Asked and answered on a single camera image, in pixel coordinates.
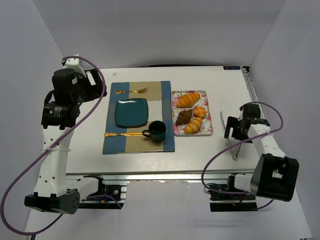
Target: gold cutlery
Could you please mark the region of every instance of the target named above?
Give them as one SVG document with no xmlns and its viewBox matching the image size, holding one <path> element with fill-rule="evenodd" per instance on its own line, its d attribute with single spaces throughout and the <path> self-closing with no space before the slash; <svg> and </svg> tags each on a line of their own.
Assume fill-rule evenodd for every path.
<svg viewBox="0 0 320 240">
<path fill-rule="evenodd" d="M 144 94 L 148 91 L 148 88 L 140 89 L 138 91 L 115 91 L 116 94 L 124 94 L 124 93 L 138 93 L 138 94 Z"/>
<path fill-rule="evenodd" d="M 107 137 L 115 137 L 115 136 L 143 136 L 142 132 L 126 132 L 126 133 L 111 133 L 106 132 L 104 136 Z"/>
</svg>

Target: dark green mug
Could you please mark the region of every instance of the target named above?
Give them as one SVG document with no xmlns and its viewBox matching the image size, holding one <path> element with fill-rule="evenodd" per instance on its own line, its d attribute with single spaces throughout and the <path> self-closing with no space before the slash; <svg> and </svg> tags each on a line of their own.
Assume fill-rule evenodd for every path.
<svg viewBox="0 0 320 240">
<path fill-rule="evenodd" d="M 166 138 L 167 127 L 163 121 L 153 121 L 148 130 L 143 130 L 142 135 L 154 142 L 162 142 Z"/>
</svg>

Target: gray wall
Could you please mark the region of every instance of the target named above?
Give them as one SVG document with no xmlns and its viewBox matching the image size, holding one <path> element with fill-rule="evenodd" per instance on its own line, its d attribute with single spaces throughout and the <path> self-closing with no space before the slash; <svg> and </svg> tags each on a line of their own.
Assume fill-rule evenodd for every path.
<svg viewBox="0 0 320 240">
<path fill-rule="evenodd" d="M 51 77 L 62 57 L 31 0 L 2 1 L 0 7 L 0 197 L 11 181 L 42 152 L 43 100 L 52 89 Z M 8 221 L 24 230 L 36 169 L 27 173 L 9 194 Z M 0 221 L 4 240 L 21 239 Z"/>
<path fill-rule="evenodd" d="M 63 55 L 100 68 L 250 65 L 285 0 L 33 0 Z"/>
<path fill-rule="evenodd" d="M 283 114 L 276 139 L 297 158 L 297 190 L 315 239 L 320 239 L 320 1 L 287 0 L 251 65 L 260 100 Z M 277 117 L 267 111 L 273 126 Z"/>
</svg>

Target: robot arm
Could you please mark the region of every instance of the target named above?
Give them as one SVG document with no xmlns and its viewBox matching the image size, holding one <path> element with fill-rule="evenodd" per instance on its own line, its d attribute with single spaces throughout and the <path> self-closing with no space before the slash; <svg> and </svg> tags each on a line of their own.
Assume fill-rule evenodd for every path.
<svg viewBox="0 0 320 240">
<path fill-rule="evenodd" d="M 261 119 L 257 104 L 248 103 L 240 108 L 239 118 L 228 117 L 224 137 L 228 138 L 233 128 L 232 137 L 237 140 L 270 132 L 270 124 Z M 256 138 L 253 143 L 260 159 L 253 174 L 236 174 L 230 182 L 230 189 L 243 190 L 254 196 L 289 202 L 294 194 L 299 163 L 289 158 L 280 149 L 274 137 L 268 134 Z"/>
<path fill-rule="evenodd" d="M 78 58 L 68 59 L 63 68 L 54 72 L 54 90 L 45 98 L 42 120 L 43 150 L 49 153 L 43 158 L 33 194 L 24 199 L 24 205 L 42 212 L 74 214 L 81 200 L 101 193 L 103 179 L 88 175 L 74 185 L 66 184 L 66 169 L 71 132 L 56 147 L 50 145 L 76 124 L 80 106 L 97 99 L 103 89 L 98 72 L 92 69 L 95 85 L 91 85 Z"/>
</svg>

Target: pastry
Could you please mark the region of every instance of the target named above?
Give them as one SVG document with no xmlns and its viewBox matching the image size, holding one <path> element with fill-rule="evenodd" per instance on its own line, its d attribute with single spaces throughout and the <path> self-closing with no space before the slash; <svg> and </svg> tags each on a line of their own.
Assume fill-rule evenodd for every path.
<svg viewBox="0 0 320 240">
<path fill-rule="evenodd" d="M 178 108 L 190 108 L 192 107 L 196 101 L 200 98 L 200 93 L 188 93 L 183 95 L 176 106 Z"/>
<path fill-rule="evenodd" d="M 201 128 L 202 117 L 198 116 L 193 119 L 184 129 L 185 134 L 193 134 Z"/>
<path fill-rule="evenodd" d="M 202 106 L 197 106 L 194 109 L 194 115 L 197 116 L 197 117 L 204 118 L 206 116 L 206 114 L 207 114 L 207 110 Z"/>
<path fill-rule="evenodd" d="M 180 125 L 184 125 L 184 124 L 190 123 L 191 115 L 192 115 L 192 110 L 191 109 L 179 112 L 179 115 L 178 115 L 178 117 L 176 119 L 175 125 L 180 126 Z"/>
</svg>

